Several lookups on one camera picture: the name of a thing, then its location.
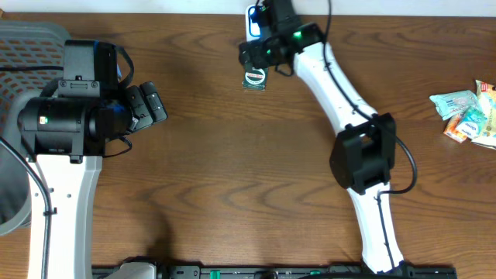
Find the brown tabletop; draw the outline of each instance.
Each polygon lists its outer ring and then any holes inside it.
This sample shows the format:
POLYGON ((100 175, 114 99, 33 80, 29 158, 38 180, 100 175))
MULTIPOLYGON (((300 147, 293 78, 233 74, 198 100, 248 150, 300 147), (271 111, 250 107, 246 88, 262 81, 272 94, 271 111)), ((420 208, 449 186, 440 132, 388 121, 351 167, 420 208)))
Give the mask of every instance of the brown tabletop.
MULTIPOLYGON (((134 84, 151 80, 170 118, 107 159, 95 197, 92 263, 136 255, 205 265, 327 265, 361 257, 349 195, 328 159, 330 124, 305 84, 269 73, 242 89, 241 15, 19 14, 74 38, 124 46, 134 84)), ((325 17, 306 16, 321 25, 325 17)), ((458 144, 429 96, 496 84, 496 19, 335 17, 330 40, 358 92, 390 112, 418 186, 392 197, 398 245, 415 264, 496 276, 496 151, 458 144)), ((108 152, 122 149, 112 143, 108 152)), ((394 188, 411 171, 397 149, 394 188)), ((29 230, 0 238, 0 278, 26 278, 29 230)))

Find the white backdrop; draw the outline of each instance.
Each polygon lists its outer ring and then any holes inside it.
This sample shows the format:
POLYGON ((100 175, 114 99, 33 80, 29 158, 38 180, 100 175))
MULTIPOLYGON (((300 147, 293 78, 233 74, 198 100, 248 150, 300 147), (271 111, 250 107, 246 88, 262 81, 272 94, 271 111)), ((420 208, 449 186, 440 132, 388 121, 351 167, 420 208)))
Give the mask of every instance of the white backdrop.
MULTIPOLYGON (((255 0, 0 0, 7 12, 243 14, 255 0)), ((293 0, 300 14, 326 14, 326 0, 293 0)), ((496 16, 496 0, 333 0, 338 15, 496 16)))

